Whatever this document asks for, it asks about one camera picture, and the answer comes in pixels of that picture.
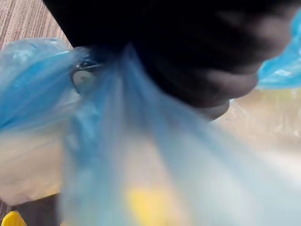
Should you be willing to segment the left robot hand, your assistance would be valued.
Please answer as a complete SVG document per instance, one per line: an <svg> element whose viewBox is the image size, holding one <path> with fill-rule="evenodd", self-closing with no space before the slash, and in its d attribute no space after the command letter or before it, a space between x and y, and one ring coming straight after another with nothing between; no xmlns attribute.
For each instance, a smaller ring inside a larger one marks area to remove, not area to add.
<svg viewBox="0 0 301 226"><path fill-rule="evenodd" d="M73 47L120 52L133 44L166 93L222 116L250 93L258 70L291 39L298 0L47 0Z"/></svg>

